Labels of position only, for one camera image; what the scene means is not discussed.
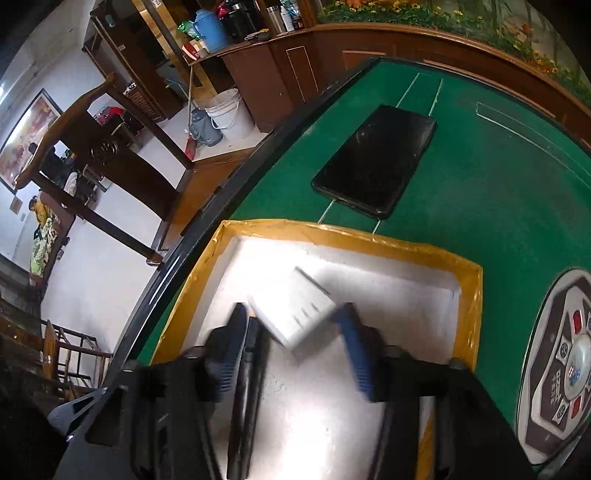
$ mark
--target framed painting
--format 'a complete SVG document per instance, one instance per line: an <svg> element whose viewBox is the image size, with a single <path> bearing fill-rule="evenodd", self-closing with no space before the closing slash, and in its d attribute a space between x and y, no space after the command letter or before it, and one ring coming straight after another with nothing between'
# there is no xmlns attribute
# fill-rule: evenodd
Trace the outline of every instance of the framed painting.
<svg viewBox="0 0 591 480"><path fill-rule="evenodd" d="M4 142L0 150L0 180L13 193L16 193L14 180L33 157L29 152L29 145L38 145L62 113L43 89L22 113Z"/></svg>

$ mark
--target phone screen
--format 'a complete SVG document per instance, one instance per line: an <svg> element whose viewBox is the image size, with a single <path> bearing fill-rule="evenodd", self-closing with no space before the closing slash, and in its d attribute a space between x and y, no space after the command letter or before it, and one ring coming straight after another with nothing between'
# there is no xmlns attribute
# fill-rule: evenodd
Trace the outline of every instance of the phone screen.
<svg viewBox="0 0 591 480"><path fill-rule="evenodd" d="M362 213L387 218L436 127L426 115L381 105L312 180L312 187Z"/></svg>

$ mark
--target blue thermos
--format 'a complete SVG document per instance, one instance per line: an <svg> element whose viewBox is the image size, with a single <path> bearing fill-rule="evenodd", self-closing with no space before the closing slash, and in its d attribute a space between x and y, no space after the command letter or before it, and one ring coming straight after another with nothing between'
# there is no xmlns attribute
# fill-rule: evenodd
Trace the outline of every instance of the blue thermos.
<svg viewBox="0 0 591 480"><path fill-rule="evenodd" d="M213 12L198 10L193 24L209 53L221 50L230 44L228 34Z"/></svg>

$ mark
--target wooden cabinet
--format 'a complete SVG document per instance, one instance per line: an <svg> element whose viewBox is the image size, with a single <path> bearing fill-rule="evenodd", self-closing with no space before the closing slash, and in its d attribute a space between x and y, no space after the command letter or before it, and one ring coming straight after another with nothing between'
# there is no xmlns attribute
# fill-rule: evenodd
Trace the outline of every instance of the wooden cabinet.
<svg viewBox="0 0 591 480"><path fill-rule="evenodd" d="M231 51L223 57L258 128L270 132L326 88L312 33Z"/></svg>
<svg viewBox="0 0 591 480"><path fill-rule="evenodd" d="M273 130L294 109L269 44L229 53L223 61L262 132Z"/></svg>

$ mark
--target bottle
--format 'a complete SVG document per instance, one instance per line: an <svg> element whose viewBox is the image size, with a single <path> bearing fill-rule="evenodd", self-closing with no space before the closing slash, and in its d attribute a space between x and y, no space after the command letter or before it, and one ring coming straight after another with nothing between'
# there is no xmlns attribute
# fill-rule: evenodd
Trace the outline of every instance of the bottle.
<svg viewBox="0 0 591 480"><path fill-rule="evenodd" d="M294 31L294 24L291 20L291 15L289 14L289 12L285 9L285 7L282 5L281 6L281 18L283 19L283 23L285 24L285 28L287 29L288 32L292 32Z"/></svg>

